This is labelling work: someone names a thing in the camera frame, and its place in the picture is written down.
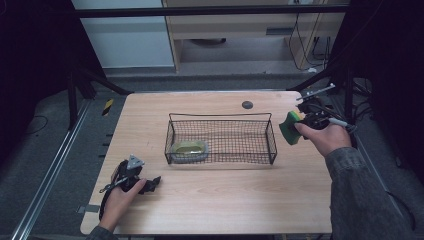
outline sleeve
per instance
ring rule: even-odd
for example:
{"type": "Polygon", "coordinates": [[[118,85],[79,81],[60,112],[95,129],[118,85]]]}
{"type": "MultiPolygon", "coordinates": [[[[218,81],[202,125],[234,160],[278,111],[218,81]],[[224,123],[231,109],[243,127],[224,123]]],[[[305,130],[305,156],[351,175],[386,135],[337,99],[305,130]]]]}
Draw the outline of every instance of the sleeve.
{"type": "Polygon", "coordinates": [[[118,238],[108,230],[96,226],[87,236],[86,240],[118,240],[118,238]]]}
{"type": "Polygon", "coordinates": [[[359,151],[340,148],[325,158],[332,179],[333,238],[415,239],[408,220],[395,209],[359,151]]]}

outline human hand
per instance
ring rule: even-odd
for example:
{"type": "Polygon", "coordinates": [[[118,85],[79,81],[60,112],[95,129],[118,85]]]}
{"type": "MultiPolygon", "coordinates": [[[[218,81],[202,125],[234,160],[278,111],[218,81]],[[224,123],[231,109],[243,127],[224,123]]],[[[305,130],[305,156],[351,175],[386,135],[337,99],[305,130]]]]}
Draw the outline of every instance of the human hand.
{"type": "Polygon", "coordinates": [[[300,134],[311,140],[324,157],[338,148],[352,146],[350,136],[342,126],[330,123],[322,130],[312,129],[303,123],[295,123],[294,126],[300,134]]]}
{"type": "Polygon", "coordinates": [[[119,219],[126,213],[128,207],[146,184],[146,179],[140,179],[128,192],[115,187],[109,195],[105,205],[105,212],[99,226],[113,232],[119,219]]]}

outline black curtain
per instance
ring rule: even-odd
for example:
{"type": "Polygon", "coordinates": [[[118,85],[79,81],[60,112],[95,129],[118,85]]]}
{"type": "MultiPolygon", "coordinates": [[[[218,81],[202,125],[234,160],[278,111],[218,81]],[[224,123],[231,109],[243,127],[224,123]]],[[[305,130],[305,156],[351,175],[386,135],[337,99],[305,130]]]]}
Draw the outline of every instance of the black curtain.
{"type": "Polygon", "coordinates": [[[332,81],[343,84],[347,67],[354,77],[371,81],[370,102],[378,123],[402,167],[413,169],[424,183],[424,1],[352,0],[352,4],[372,7],[346,15],[332,57],[347,56],[342,58],[347,64],[332,81]]]}
{"type": "Polygon", "coordinates": [[[48,14],[55,10],[74,6],[70,0],[0,2],[2,166],[25,134],[37,103],[67,89],[67,76],[74,69],[89,69],[106,78],[80,19],[48,14]]]}

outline yellow sponge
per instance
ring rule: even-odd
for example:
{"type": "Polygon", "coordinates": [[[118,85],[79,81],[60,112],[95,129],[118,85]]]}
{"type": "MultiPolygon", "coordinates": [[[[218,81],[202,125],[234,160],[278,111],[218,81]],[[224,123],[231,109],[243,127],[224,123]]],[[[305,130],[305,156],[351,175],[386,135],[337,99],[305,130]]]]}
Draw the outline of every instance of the yellow sponge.
{"type": "Polygon", "coordinates": [[[281,133],[290,145],[296,144],[302,136],[294,127],[294,124],[302,119],[303,116],[299,112],[290,111],[286,120],[279,125],[281,133]]]}

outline wire basket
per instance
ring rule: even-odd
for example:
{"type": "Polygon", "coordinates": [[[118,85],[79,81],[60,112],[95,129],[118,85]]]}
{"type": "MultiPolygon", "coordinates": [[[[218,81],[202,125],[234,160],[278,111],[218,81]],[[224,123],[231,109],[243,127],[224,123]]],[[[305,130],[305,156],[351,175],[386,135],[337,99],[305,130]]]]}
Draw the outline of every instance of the wire basket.
{"type": "Polygon", "coordinates": [[[277,147],[271,113],[169,114],[168,164],[242,162],[273,164],[277,147]]]}

